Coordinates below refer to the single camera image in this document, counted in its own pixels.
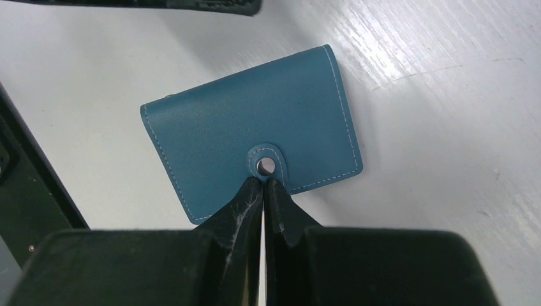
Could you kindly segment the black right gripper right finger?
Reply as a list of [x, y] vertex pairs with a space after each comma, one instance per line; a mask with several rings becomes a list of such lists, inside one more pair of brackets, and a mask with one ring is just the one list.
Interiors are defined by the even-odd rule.
[[440, 230], [325, 227], [265, 184], [268, 305], [497, 305], [470, 244]]

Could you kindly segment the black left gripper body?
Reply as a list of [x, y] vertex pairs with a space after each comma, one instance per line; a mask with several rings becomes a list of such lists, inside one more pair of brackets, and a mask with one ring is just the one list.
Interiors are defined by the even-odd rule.
[[19, 266], [62, 230], [88, 229], [5, 89], [1, 89], [1, 238]]

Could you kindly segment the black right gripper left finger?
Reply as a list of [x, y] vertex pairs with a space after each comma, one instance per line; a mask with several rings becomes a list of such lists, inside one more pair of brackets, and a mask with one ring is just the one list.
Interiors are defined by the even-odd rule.
[[263, 187], [191, 230], [73, 230], [31, 256], [10, 305], [256, 305]]

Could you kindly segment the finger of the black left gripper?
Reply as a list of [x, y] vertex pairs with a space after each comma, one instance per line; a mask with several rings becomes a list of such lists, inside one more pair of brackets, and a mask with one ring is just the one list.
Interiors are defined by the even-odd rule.
[[12, 0], [12, 2], [50, 6], [209, 11], [244, 16], [256, 15], [262, 6], [262, 0]]

